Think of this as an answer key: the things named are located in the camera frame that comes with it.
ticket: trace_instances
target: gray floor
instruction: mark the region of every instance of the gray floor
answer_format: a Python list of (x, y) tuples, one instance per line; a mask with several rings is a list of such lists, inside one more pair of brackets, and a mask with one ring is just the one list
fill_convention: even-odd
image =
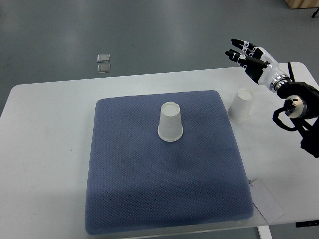
[[(18, 84), (233, 67), (224, 54), (231, 38), (279, 62), (303, 62), (318, 82), (314, 11), (283, 0), (0, 0), (0, 113)], [(111, 54), (110, 73), (97, 74), (100, 53)], [(274, 239), (319, 238), (319, 227), (271, 231)], [(182, 238), (259, 237), (251, 228)]]

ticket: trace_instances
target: robotic hand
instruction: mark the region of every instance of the robotic hand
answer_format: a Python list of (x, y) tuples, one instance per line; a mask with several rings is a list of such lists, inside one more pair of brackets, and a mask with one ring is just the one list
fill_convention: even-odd
[[(232, 39), (232, 44), (243, 53), (226, 51), (231, 61), (245, 69), (246, 74), (257, 84), (265, 85), (281, 99), (284, 106), (274, 112), (273, 121), (281, 128), (301, 134), (301, 148), (319, 157), (319, 119), (310, 125), (307, 119), (319, 117), (319, 91), (305, 82), (295, 82), (291, 64), (288, 63), (290, 77), (279, 69), (278, 62), (262, 47), (247, 41)], [(279, 114), (285, 112), (294, 124), (294, 128), (283, 124)]]

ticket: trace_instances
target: white paper cup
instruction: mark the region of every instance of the white paper cup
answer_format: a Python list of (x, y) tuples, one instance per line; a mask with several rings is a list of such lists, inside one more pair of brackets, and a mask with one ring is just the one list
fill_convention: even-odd
[(254, 96), (251, 90), (239, 90), (227, 111), (229, 119), (235, 123), (245, 122), (249, 117), (253, 99)]
[(166, 142), (174, 142), (183, 135), (180, 108), (174, 102), (166, 102), (161, 106), (158, 126), (159, 137)]

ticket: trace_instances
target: blue cushion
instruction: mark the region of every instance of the blue cushion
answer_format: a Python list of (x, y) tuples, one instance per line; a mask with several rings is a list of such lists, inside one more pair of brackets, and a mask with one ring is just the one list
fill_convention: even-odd
[[(183, 136), (160, 139), (160, 108), (180, 106)], [(241, 220), (253, 215), (247, 177), (216, 91), (99, 100), (85, 227), (89, 234)]]

